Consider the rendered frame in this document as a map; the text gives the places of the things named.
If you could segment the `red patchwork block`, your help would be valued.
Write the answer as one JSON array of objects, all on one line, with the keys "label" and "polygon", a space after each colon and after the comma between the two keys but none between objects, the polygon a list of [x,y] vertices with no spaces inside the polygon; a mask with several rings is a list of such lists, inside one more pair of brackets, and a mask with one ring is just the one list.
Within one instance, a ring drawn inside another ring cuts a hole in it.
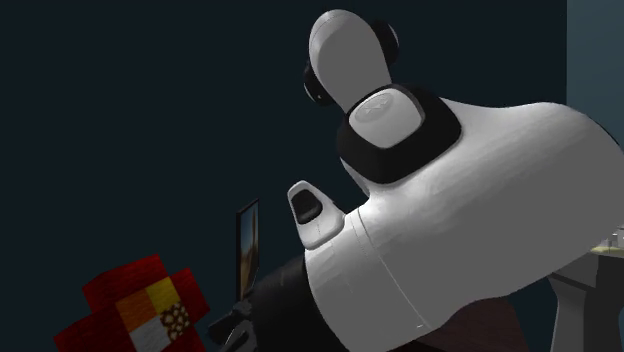
[{"label": "red patchwork block", "polygon": [[155,254],[83,286],[91,314],[54,337],[59,352],[206,352],[195,324],[209,311],[192,272]]}]

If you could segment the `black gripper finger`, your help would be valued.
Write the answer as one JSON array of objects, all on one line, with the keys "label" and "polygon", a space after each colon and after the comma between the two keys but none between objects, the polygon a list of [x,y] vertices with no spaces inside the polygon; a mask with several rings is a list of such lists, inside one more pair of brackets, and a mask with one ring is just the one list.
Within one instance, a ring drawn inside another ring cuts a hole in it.
[{"label": "black gripper finger", "polygon": [[244,320],[247,320],[252,311],[252,305],[248,299],[237,302],[232,310],[208,327],[208,337],[215,344],[225,344],[234,328]]},{"label": "black gripper finger", "polygon": [[251,322],[239,323],[230,333],[221,352],[256,352],[256,336]]}]

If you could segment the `grey table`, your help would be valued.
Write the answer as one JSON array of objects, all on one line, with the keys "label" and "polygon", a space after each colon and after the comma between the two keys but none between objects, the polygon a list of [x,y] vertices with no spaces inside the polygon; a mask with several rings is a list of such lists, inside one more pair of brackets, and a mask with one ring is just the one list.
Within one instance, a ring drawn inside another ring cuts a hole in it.
[{"label": "grey table", "polygon": [[624,225],[548,280],[557,297],[550,352],[624,352]]}]

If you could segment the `framed wall picture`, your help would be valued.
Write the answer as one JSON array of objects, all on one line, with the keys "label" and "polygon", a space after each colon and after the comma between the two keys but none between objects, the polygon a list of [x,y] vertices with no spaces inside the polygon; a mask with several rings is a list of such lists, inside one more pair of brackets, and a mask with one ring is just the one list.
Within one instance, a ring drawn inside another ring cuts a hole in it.
[{"label": "framed wall picture", "polygon": [[236,214],[236,298],[253,287],[259,268],[259,200]]}]

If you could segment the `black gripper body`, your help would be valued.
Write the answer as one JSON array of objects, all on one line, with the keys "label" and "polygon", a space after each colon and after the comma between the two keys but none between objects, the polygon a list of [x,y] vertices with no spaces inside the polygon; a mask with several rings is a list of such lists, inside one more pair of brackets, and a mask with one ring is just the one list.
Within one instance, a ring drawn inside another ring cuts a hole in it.
[{"label": "black gripper body", "polygon": [[316,305],[303,256],[257,282],[249,302],[259,352],[348,352]]}]

